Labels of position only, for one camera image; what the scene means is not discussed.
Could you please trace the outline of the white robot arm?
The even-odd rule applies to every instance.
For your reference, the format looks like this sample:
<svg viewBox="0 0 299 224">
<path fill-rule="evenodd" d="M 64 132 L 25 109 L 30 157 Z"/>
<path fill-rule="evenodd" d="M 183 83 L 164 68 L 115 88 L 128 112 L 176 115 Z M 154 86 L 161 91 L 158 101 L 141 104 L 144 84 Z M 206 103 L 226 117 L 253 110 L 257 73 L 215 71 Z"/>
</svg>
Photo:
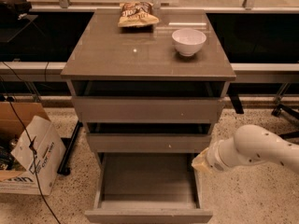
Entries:
<svg viewBox="0 0 299 224">
<path fill-rule="evenodd" d="M 212 143 L 192 160 L 199 172 L 229 171 L 236 166 L 273 162 L 299 173 L 299 146 L 257 125 L 238 128 L 229 139 Z"/>
</svg>

